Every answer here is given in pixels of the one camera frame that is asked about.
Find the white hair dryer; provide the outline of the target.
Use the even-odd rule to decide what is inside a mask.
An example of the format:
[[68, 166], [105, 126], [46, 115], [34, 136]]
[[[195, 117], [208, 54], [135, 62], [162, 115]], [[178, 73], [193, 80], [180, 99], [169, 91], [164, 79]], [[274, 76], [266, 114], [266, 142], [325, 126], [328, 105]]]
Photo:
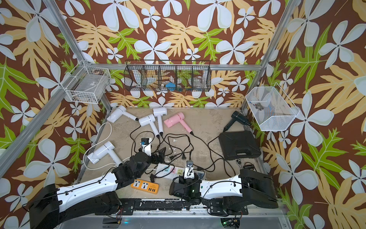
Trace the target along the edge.
[[160, 136], [164, 133], [163, 128], [163, 116], [167, 115], [167, 108], [166, 107], [158, 107], [153, 109], [153, 115], [157, 118], [158, 121], [158, 129]]
[[104, 143], [98, 149], [94, 150], [91, 154], [87, 156], [87, 158], [93, 163], [98, 163], [104, 156], [109, 155], [114, 163], [119, 166], [122, 164], [122, 160], [118, 157], [118, 155], [114, 151], [115, 146], [110, 142]]
[[111, 123], [115, 123], [122, 116], [128, 117], [131, 120], [139, 121], [135, 115], [127, 112], [127, 109], [124, 106], [116, 107], [112, 113], [107, 117], [107, 120]]
[[149, 125], [151, 127], [154, 135], [157, 138], [160, 138], [160, 133], [158, 132], [158, 129], [156, 128], [155, 117], [153, 114], [149, 114], [143, 118], [140, 118], [139, 123], [140, 123], [140, 126], [142, 126], [142, 127]]

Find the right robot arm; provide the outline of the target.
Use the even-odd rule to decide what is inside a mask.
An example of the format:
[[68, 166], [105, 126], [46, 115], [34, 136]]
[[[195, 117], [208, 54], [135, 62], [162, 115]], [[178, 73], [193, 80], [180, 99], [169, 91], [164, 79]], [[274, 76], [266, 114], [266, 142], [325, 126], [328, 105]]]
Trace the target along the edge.
[[209, 215], [220, 217], [245, 215], [249, 205], [263, 209], [279, 207], [272, 178], [250, 169], [220, 180], [180, 176], [173, 179], [169, 194], [190, 205], [203, 204]]

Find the metal clip in basket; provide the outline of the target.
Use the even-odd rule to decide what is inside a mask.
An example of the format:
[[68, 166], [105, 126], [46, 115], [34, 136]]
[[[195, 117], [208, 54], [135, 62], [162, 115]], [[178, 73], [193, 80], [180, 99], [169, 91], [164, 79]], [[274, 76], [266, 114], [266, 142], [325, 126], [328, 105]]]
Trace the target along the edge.
[[263, 107], [260, 103], [256, 103], [256, 104], [254, 104], [254, 106], [255, 106], [255, 108], [256, 108], [257, 110], [259, 110], [259, 111], [264, 110], [264, 107]]

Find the black hair dryer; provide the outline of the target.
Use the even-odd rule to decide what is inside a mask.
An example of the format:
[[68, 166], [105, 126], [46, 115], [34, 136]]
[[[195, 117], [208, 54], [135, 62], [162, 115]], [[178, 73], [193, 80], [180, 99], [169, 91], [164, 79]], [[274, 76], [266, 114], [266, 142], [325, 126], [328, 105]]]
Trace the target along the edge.
[[235, 123], [238, 122], [241, 125], [244, 126], [250, 126], [251, 122], [249, 121], [249, 119], [247, 118], [247, 116], [243, 115], [242, 113], [238, 112], [238, 111], [234, 111], [231, 115], [231, 120], [228, 122], [228, 124], [224, 127], [223, 132], [226, 132], [227, 130], [230, 129], [230, 127]]

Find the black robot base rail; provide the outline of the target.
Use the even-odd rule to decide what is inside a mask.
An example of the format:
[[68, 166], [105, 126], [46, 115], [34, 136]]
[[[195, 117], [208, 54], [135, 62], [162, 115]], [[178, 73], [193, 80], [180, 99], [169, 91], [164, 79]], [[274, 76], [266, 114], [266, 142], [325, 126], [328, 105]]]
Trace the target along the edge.
[[216, 198], [212, 200], [203, 200], [200, 204], [180, 199], [139, 199], [139, 198], [121, 198], [121, 204], [117, 208], [117, 212], [122, 215], [134, 215], [137, 211], [191, 211], [205, 210], [214, 216], [248, 215], [247, 206], [240, 208], [230, 207], [228, 198]]

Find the black plug pair right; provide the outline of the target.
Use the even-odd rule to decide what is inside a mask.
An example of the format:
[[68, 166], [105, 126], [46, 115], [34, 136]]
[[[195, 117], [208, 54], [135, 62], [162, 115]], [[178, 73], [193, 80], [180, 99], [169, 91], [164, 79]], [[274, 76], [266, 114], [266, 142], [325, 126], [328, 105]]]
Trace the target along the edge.
[[182, 160], [192, 160], [191, 154], [183, 153]]

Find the white multicolour power strip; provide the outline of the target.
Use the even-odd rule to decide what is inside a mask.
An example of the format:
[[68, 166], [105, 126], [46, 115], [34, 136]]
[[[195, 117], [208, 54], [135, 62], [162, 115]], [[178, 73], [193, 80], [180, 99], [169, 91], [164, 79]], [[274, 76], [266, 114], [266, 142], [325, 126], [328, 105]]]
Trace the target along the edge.
[[[186, 168], [159, 163], [156, 168], [155, 176], [156, 178], [174, 179], [175, 177], [183, 176], [185, 174], [185, 171], [188, 170]], [[199, 171], [191, 168], [190, 172], [194, 173], [195, 176], [198, 176], [199, 179], [205, 180], [204, 171]]]

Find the white mesh basket right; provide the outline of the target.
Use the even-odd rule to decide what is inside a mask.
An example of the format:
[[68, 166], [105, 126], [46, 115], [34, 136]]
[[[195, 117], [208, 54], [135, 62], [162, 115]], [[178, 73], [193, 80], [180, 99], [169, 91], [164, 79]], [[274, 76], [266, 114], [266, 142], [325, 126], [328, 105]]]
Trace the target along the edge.
[[[300, 112], [278, 83], [274, 86], [254, 87], [246, 95], [246, 101], [263, 132], [286, 131]], [[264, 110], [257, 110], [254, 106], [256, 103], [260, 103]]]

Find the blue object in basket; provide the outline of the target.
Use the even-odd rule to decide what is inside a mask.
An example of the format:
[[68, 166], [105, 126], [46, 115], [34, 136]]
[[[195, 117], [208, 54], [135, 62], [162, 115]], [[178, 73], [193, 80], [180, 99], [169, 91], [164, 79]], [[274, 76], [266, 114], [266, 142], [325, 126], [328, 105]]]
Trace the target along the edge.
[[166, 86], [165, 86], [166, 88], [167, 88], [167, 90], [169, 90], [169, 91], [175, 91], [176, 90], [176, 85], [174, 84], [174, 83], [168, 83], [168, 84], [166, 84]]

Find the white hair dryer far left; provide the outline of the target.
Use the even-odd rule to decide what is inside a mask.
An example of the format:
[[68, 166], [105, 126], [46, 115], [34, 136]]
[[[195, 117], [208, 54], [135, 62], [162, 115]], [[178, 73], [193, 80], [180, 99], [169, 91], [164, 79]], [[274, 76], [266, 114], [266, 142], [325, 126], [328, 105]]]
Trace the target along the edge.
[[131, 120], [139, 121], [135, 115], [127, 112], [127, 109], [124, 106], [116, 107], [112, 113], [107, 117], [107, 120], [111, 123], [115, 123], [122, 116], [128, 117]]

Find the white hair dryer near left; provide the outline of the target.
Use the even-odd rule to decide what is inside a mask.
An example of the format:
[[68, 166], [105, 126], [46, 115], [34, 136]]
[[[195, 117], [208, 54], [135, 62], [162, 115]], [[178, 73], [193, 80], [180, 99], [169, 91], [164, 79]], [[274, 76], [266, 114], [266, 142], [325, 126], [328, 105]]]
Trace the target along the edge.
[[110, 142], [104, 143], [98, 149], [94, 150], [91, 154], [87, 156], [87, 158], [93, 163], [98, 163], [104, 156], [109, 155], [114, 163], [119, 166], [122, 164], [122, 160], [118, 157], [118, 155], [114, 151], [115, 146]]

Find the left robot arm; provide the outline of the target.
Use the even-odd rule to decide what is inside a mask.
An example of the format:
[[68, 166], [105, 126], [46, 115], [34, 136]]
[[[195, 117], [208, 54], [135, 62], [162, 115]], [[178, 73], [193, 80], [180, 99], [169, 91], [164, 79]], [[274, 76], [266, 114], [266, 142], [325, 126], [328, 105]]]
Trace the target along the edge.
[[27, 204], [30, 228], [53, 229], [79, 216], [117, 210], [121, 202], [116, 190], [133, 184], [151, 164], [162, 163], [165, 152], [166, 148], [162, 148], [149, 156], [139, 151], [104, 176], [77, 185], [60, 188], [55, 184], [47, 185]]

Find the pink hair dryer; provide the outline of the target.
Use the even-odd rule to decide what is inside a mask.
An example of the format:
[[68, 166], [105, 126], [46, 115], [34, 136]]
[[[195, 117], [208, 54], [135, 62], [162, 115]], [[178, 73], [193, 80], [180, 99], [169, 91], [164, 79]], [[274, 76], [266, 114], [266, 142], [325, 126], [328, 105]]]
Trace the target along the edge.
[[165, 120], [164, 124], [168, 128], [171, 128], [172, 126], [174, 126], [176, 124], [181, 124], [188, 133], [193, 135], [193, 131], [190, 128], [190, 126], [185, 122], [185, 116], [182, 112], [179, 112], [179, 113], [175, 114], [174, 116], [170, 117], [169, 119]]

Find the orange power strip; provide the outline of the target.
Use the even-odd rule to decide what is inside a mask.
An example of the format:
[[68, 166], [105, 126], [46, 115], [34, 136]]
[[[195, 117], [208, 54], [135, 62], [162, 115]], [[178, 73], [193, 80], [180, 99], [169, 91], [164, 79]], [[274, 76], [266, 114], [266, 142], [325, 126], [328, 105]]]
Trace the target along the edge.
[[159, 185], [156, 183], [136, 179], [132, 184], [131, 187], [136, 190], [157, 194], [159, 190]]

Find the black plastic tool case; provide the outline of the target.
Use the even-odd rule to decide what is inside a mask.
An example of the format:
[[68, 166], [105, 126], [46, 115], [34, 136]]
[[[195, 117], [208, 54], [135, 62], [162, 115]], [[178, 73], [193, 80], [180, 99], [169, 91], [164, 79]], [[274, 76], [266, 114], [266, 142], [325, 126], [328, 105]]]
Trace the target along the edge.
[[261, 156], [260, 148], [251, 131], [223, 132], [218, 139], [225, 160]]

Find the black plug on orange strip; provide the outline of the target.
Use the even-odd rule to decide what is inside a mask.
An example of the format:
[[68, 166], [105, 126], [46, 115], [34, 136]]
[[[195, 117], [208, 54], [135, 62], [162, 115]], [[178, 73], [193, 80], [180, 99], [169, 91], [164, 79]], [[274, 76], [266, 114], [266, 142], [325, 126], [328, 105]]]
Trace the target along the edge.
[[156, 180], [156, 175], [155, 175], [155, 174], [150, 174], [150, 181], [151, 181], [152, 183], [154, 183], [154, 182], [155, 182], [155, 180]]

